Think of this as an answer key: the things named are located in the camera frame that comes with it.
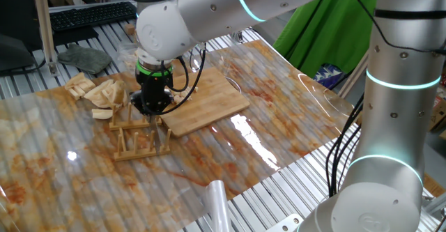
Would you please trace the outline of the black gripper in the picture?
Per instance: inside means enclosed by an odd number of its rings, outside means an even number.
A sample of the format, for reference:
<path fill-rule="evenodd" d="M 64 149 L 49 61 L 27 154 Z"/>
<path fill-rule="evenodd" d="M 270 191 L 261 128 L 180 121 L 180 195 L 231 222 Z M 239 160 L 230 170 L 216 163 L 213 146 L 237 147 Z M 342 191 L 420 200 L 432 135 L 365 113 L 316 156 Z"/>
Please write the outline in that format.
<path fill-rule="evenodd" d="M 139 73 L 136 74 L 136 80 L 141 89 L 130 94 L 130 102 L 140 114 L 149 115 L 143 102 L 153 102 L 152 112 L 161 114 L 174 101 L 172 93 L 166 90 L 166 87 L 173 86 L 170 73 L 164 75 Z"/>

